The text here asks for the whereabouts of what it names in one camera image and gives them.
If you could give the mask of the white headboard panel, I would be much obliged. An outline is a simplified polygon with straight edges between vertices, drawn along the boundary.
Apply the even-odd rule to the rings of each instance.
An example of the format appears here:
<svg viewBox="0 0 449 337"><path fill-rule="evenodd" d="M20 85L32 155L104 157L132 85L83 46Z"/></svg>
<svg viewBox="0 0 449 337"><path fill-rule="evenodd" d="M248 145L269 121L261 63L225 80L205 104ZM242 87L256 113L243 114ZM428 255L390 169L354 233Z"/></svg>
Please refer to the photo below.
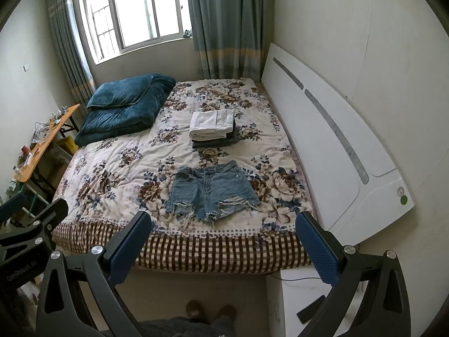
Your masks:
<svg viewBox="0 0 449 337"><path fill-rule="evenodd" d="M358 244L413 209L380 140L318 74L271 44L261 82L299 156L324 230L342 244Z"/></svg>

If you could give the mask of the window with white frame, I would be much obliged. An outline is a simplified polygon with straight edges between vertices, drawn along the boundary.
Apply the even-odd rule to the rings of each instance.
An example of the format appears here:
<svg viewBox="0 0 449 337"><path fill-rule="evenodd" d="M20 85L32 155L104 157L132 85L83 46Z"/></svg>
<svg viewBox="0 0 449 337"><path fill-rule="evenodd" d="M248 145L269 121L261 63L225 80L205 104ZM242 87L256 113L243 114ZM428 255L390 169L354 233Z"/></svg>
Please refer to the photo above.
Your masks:
<svg viewBox="0 0 449 337"><path fill-rule="evenodd" d="M191 38L188 0L79 0L96 64L135 49Z"/></svg>

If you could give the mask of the teal folded blanket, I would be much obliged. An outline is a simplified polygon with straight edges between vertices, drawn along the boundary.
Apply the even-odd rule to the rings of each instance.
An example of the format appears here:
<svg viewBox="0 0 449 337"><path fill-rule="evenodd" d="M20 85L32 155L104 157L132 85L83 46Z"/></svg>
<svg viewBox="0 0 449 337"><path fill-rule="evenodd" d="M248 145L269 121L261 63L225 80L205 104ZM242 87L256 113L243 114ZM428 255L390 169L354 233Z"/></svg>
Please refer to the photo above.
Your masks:
<svg viewBox="0 0 449 337"><path fill-rule="evenodd" d="M87 105L75 144L82 147L152 127L176 80L148 74L104 83Z"/></svg>

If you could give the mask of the blue denim shorts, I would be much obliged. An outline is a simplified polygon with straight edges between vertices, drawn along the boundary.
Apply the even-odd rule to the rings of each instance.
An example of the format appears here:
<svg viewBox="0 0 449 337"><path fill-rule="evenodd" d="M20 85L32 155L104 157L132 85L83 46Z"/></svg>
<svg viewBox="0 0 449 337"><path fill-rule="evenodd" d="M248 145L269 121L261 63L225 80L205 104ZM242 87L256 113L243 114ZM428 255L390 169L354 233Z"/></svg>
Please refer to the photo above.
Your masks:
<svg viewBox="0 0 449 337"><path fill-rule="evenodd" d="M180 168L166 204L169 215L208 224L248 209L260 210L260 200L235 161Z"/></svg>

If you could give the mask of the white bedside cabinet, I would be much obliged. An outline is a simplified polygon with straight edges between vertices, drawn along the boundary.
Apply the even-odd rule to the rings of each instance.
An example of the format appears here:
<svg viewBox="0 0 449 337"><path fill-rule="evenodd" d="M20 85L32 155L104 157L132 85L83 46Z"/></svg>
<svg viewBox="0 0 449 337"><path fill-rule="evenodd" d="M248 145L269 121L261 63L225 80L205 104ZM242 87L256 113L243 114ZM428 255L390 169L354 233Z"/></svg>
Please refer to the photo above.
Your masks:
<svg viewBox="0 0 449 337"><path fill-rule="evenodd" d="M281 270L266 276L265 282L271 336L299 336L306 325L297 314L331 290L313 265Z"/></svg>

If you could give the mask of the left teal curtain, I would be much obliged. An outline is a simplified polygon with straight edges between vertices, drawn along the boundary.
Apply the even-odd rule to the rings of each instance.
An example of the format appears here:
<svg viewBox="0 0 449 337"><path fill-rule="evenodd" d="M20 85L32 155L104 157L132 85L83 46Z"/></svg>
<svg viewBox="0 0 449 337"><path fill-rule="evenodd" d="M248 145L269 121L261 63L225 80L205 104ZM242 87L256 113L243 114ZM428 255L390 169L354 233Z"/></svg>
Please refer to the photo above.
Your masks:
<svg viewBox="0 0 449 337"><path fill-rule="evenodd" d="M47 0L47 15L52 41L70 91L86 112L96 85L82 46L73 0Z"/></svg>

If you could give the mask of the right teal curtain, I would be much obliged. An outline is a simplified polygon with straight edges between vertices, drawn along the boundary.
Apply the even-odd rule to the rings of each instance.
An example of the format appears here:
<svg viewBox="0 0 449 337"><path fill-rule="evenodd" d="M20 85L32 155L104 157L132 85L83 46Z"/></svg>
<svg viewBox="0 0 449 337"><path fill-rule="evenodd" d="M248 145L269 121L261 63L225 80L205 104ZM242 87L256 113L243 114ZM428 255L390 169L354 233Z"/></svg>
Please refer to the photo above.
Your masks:
<svg viewBox="0 0 449 337"><path fill-rule="evenodd" d="M202 79L260 81L273 34L274 0L188 0Z"/></svg>

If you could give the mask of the folded white pants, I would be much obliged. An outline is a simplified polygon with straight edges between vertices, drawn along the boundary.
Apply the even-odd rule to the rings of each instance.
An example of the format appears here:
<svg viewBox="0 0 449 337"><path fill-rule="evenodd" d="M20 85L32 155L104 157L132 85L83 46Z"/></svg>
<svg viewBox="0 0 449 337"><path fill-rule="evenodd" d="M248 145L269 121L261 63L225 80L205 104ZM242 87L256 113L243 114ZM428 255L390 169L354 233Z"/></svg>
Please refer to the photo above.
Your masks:
<svg viewBox="0 0 449 337"><path fill-rule="evenodd" d="M225 138L234 128L234 110L194 112L189 125L189 137L193 141L206 142Z"/></svg>

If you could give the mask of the teal curtain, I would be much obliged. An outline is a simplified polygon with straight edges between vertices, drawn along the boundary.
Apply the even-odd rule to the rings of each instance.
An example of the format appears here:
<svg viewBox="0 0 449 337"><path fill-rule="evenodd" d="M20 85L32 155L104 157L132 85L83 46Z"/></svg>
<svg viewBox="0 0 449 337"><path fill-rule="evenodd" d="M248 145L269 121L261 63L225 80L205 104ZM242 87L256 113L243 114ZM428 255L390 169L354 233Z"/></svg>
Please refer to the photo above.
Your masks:
<svg viewBox="0 0 449 337"><path fill-rule="evenodd" d="M73 0L47 0L47 15L52 41L70 91L86 112L96 85L82 46Z"/></svg>
<svg viewBox="0 0 449 337"><path fill-rule="evenodd" d="M260 81L273 34L274 0L188 0L202 79Z"/></svg>

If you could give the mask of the folded dark grey pants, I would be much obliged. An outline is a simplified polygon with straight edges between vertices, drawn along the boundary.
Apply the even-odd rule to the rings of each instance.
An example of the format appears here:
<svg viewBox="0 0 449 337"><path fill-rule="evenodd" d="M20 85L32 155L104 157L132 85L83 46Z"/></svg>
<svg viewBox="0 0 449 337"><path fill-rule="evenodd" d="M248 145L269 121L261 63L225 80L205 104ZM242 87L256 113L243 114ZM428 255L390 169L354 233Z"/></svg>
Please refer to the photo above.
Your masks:
<svg viewBox="0 0 449 337"><path fill-rule="evenodd" d="M226 134L224 138L213 139L209 141L192 141L193 148L218 148L233 145L239 142L239 137L237 134L237 127L235 126L233 130Z"/></svg>

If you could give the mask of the right brown slipper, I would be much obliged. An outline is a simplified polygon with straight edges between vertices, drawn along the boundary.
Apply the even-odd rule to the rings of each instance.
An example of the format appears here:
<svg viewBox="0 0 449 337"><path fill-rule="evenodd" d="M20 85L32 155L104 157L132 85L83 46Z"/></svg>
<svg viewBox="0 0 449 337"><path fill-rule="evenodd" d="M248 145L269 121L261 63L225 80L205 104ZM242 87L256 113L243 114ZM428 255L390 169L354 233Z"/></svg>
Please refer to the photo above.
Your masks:
<svg viewBox="0 0 449 337"><path fill-rule="evenodd" d="M218 320L225 320L234 323L236 318L237 309L234 306L227 304L220 308L215 318L215 322L217 322Z"/></svg>

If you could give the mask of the floral bed quilt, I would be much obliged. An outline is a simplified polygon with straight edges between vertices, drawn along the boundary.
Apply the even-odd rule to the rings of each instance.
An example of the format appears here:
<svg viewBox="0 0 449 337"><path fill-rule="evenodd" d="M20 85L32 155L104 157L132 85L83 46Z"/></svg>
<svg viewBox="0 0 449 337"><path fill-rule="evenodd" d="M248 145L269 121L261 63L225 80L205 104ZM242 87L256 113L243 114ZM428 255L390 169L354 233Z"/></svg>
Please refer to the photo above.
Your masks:
<svg viewBox="0 0 449 337"><path fill-rule="evenodd" d="M295 231L308 183L254 81L175 85L150 129L78 149L52 233L73 253L105 245L139 211L153 221L137 263L168 272L266 274L310 265Z"/></svg>

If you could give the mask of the black remote on cabinet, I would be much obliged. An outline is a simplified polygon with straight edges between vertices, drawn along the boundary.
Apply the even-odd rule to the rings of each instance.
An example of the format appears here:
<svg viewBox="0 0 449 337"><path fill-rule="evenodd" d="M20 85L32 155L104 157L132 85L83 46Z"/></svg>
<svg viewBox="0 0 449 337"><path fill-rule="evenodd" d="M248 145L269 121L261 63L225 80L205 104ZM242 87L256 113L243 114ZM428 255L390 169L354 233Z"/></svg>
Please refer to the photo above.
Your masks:
<svg viewBox="0 0 449 337"><path fill-rule="evenodd" d="M297 317L302 324L305 324L313 319L316 312L320 309L321 305L326 300L324 295L321 295L318 299L316 299L313 303L309 304L307 307L301 309L297 312Z"/></svg>

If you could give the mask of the orange wooden side table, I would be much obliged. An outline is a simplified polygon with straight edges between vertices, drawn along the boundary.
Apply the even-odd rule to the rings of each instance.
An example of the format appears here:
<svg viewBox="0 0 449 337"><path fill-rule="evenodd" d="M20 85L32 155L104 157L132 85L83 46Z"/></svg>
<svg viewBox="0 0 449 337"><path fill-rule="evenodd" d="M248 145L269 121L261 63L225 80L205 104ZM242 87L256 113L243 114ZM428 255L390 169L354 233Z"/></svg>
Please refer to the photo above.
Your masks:
<svg viewBox="0 0 449 337"><path fill-rule="evenodd" d="M61 135L65 138L67 133L79 132L78 125L72 116L80 107L80 104L70 106L59 119L50 122L48 130L45 131L43 140L36 143L33 148L30 149L22 166L15 167L15 180L23 184L32 182L48 196L56 191L56 187L41 174L39 163L57 135Z"/></svg>

